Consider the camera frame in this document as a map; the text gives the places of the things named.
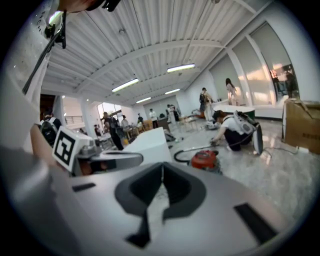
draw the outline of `red vacuum cleaner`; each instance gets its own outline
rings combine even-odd
[[[212,145],[210,146],[201,146],[201,147],[192,147],[185,150],[180,150],[174,154],[174,160],[176,160],[179,163],[187,163],[188,166],[192,166],[194,168],[204,170],[206,172],[215,173],[222,175],[221,168],[220,168],[220,162],[217,158],[218,151],[217,150],[201,150],[201,149],[207,149],[212,148]],[[194,150],[201,150],[197,152],[190,160],[183,160],[178,159],[177,156],[183,152],[189,152]]]

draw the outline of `marble floor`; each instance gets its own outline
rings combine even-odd
[[[240,152],[233,152],[227,149],[226,141],[222,140],[220,146],[216,147],[219,151],[221,171],[224,176],[242,183],[272,202],[289,222],[295,222],[303,216],[317,196],[320,155],[297,152],[296,148],[282,143],[281,122],[271,120],[259,120],[259,122],[266,151],[262,155],[256,155],[253,146],[248,145]],[[178,142],[168,142],[172,145],[170,149],[172,159],[174,153],[179,150],[208,145],[209,140],[217,133],[217,130],[205,130],[205,122],[202,120],[194,122],[192,126],[170,126],[170,130],[178,139]],[[196,152],[182,153],[179,158],[190,159]],[[148,209],[153,237],[161,225],[160,209],[168,206],[166,190],[162,187]]]

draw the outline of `white wall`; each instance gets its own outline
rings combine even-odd
[[[146,111],[144,105],[136,104],[132,107],[121,106],[122,115],[125,115],[126,119],[128,120],[129,124],[138,122],[138,114],[143,118],[143,120],[147,120]]]
[[[185,92],[177,93],[177,100],[181,112],[185,116],[191,115],[191,111],[200,108],[199,96],[202,88],[205,87],[214,101],[217,101],[218,95],[214,79],[209,71],[204,71]]]

